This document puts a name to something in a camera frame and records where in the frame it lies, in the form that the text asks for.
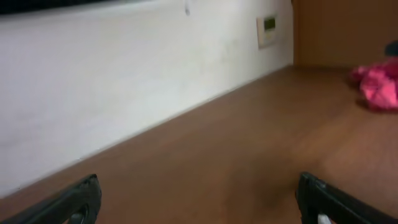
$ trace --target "red cloth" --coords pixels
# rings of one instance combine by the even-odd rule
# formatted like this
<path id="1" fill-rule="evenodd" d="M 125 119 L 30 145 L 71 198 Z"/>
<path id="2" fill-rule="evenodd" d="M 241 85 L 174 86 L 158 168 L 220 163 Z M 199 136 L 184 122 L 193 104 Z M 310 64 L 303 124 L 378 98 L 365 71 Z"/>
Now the red cloth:
<path id="1" fill-rule="evenodd" d="M 398 58 L 354 70 L 352 77 L 373 110 L 398 110 Z"/>

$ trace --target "brown door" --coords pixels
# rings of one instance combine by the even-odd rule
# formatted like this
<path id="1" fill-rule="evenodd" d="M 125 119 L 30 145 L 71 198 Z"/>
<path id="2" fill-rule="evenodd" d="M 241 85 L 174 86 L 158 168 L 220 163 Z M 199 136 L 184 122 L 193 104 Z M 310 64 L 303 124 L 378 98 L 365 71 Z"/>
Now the brown door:
<path id="1" fill-rule="evenodd" d="M 295 63 L 326 67 L 384 58 L 398 39 L 398 0 L 293 0 Z"/>

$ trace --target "black object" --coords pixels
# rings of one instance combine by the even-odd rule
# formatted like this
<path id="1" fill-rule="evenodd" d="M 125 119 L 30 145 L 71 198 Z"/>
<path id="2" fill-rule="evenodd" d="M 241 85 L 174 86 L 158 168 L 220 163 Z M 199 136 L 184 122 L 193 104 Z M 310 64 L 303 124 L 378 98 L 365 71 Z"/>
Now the black object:
<path id="1" fill-rule="evenodd" d="M 0 15 L 112 0 L 0 0 Z"/>
<path id="2" fill-rule="evenodd" d="M 398 57 L 398 40 L 393 41 L 387 45 L 385 53 L 387 56 Z"/>
<path id="3" fill-rule="evenodd" d="M 312 174 L 301 175 L 296 191 L 303 224 L 318 224 L 318 214 L 325 214 L 337 224 L 390 224 L 395 218 L 328 185 Z"/>
<path id="4" fill-rule="evenodd" d="M 95 174 L 0 224 L 94 224 L 101 207 Z"/>

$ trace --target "crumpled cloth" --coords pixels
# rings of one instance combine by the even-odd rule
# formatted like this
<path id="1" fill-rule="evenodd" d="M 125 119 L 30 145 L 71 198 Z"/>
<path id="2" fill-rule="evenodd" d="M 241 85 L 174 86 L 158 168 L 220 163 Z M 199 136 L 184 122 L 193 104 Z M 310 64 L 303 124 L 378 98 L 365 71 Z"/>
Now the crumpled cloth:
<path id="1" fill-rule="evenodd" d="M 361 66 L 352 74 L 372 110 L 398 110 L 398 57 Z"/>

